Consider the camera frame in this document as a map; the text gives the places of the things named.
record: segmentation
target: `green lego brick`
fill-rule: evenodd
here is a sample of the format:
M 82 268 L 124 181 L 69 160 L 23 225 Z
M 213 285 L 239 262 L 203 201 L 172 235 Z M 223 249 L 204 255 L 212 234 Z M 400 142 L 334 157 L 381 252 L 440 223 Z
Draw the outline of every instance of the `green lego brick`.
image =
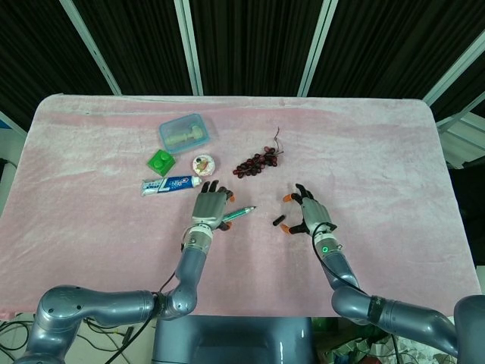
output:
M 159 149 L 146 164 L 153 171 L 157 172 L 162 177 L 165 177 L 168 171 L 175 165 L 175 159 L 168 152 Z

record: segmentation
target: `blue toothpaste tube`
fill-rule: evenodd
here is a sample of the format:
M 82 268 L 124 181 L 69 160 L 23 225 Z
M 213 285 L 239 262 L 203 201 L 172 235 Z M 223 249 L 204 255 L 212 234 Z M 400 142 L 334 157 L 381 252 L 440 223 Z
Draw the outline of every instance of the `blue toothpaste tube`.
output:
M 142 196 L 154 193 L 164 193 L 170 191 L 184 190 L 193 188 L 202 183 L 200 177 L 181 176 L 168 177 L 159 180 L 144 180 L 142 183 Z

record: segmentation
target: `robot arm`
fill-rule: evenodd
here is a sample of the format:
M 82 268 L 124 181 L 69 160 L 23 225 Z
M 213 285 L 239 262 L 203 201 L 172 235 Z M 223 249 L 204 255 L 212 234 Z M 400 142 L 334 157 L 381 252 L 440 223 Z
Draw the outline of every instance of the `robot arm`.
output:
M 357 324 L 371 323 L 390 334 L 419 341 L 457 357 L 455 326 L 442 313 L 383 297 L 370 297 L 359 288 L 357 278 L 332 234 L 336 226 L 327 209 L 302 185 L 296 187 L 301 195 L 292 193 L 284 200 L 300 204 L 303 222 L 295 227 L 283 225 L 282 229 L 288 234 L 312 236 L 313 249 L 334 289 L 332 307 L 335 312 Z
M 54 287 L 42 296 L 25 354 L 15 364 L 64 364 L 81 321 L 94 318 L 100 325 L 146 322 L 160 316 L 171 320 L 188 315 L 197 304 L 197 285 L 212 242 L 212 231 L 229 229 L 222 222 L 226 201 L 233 193 L 217 181 L 206 182 L 192 214 L 192 227 L 175 276 L 179 284 L 168 293 L 147 290 L 106 293 L 75 286 Z

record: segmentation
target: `green pen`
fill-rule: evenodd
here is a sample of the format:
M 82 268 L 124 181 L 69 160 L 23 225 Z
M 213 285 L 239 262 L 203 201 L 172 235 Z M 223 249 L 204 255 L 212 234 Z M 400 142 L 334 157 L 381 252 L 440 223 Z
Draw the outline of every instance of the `green pen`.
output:
M 254 210 L 256 208 L 256 206 L 248 206 L 248 207 L 245 207 L 243 209 L 240 209 L 240 210 L 237 210 L 235 212 L 231 212 L 227 215 L 225 215 L 223 218 L 222 218 L 222 221 L 223 222 L 228 222 L 228 221 L 232 221 L 234 220 L 235 218 L 238 218 L 239 216 L 244 216 L 246 214 L 249 214 L 252 210 Z

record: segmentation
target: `pink towel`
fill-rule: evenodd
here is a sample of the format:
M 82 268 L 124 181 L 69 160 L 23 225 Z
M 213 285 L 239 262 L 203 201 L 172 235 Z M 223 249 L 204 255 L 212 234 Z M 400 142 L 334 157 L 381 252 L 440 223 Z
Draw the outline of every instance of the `pink towel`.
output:
M 305 185 L 328 207 L 361 287 L 451 315 L 480 292 L 429 108 L 417 100 L 51 96 L 37 109 L 1 219 L 0 313 L 30 312 L 58 284 L 157 290 L 176 268 L 199 188 L 140 196 L 158 126 L 198 112 L 212 141 L 177 156 L 170 175 L 214 156 L 212 179 L 234 191 L 217 231 L 197 314 L 335 316 L 308 235 L 271 222 Z M 272 146 L 277 168 L 232 170 Z M 301 222 L 294 206 L 286 220 Z

